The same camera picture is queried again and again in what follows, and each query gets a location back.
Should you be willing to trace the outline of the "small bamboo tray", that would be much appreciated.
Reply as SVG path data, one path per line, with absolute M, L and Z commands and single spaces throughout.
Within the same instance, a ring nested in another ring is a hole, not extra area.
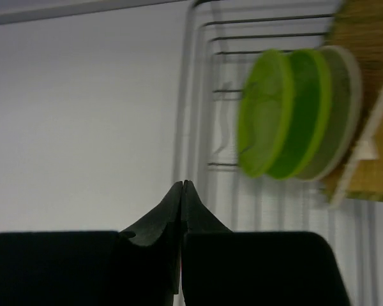
M 330 208 L 339 207 L 345 198 L 383 201 L 383 86 L 349 159 L 324 193 Z

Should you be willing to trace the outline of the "grey green plate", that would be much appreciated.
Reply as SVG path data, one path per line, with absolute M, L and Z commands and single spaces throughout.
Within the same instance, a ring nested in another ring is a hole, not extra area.
M 347 154 L 361 116 L 363 81 L 358 61 L 344 47 L 320 48 L 331 72 L 332 106 L 324 137 L 312 160 L 296 175 L 303 181 L 329 175 Z

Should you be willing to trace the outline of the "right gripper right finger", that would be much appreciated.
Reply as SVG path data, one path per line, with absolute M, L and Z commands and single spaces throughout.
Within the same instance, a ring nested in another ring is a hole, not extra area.
M 187 305 L 349 305 L 332 248 L 309 231 L 233 232 L 181 194 L 181 280 Z

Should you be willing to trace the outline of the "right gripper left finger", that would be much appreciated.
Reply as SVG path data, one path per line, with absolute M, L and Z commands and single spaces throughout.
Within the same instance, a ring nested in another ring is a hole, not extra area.
M 182 188 L 122 231 L 0 233 L 0 305 L 172 305 Z

